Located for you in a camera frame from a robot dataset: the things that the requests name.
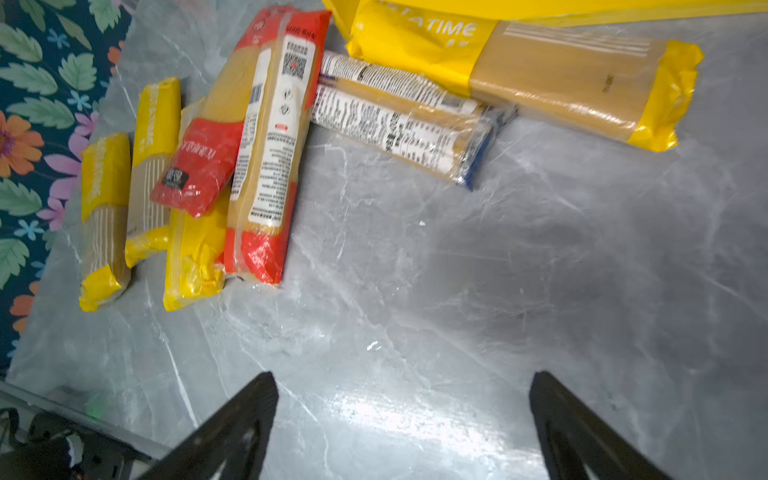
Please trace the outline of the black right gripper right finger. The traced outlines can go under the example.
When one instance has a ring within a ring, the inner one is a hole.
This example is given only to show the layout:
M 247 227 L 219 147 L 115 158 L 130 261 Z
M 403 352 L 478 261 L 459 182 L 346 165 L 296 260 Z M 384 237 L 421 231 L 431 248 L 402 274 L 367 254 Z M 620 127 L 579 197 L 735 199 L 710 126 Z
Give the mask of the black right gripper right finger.
M 670 479 L 551 373 L 535 373 L 529 404 L 551 479 Z

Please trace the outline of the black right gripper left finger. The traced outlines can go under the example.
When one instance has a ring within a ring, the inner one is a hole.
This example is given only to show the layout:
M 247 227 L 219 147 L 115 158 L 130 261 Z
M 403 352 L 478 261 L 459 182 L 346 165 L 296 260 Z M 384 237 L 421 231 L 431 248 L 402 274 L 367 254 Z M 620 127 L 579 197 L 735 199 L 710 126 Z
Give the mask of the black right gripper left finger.
M 273 374 L 260 373 L 142 477 L 259 478 L 278 401 Z

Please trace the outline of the red spaghetti bag white label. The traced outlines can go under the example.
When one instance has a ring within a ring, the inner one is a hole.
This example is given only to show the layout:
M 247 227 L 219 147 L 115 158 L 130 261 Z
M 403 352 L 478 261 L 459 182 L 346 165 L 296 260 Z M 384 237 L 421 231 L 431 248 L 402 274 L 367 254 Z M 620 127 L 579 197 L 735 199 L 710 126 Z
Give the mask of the red spaghetti bag white label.
M 280 284 L 331 14 L 263 9 L 247 34 L 254 71 L 227 216 L 228 274 Z

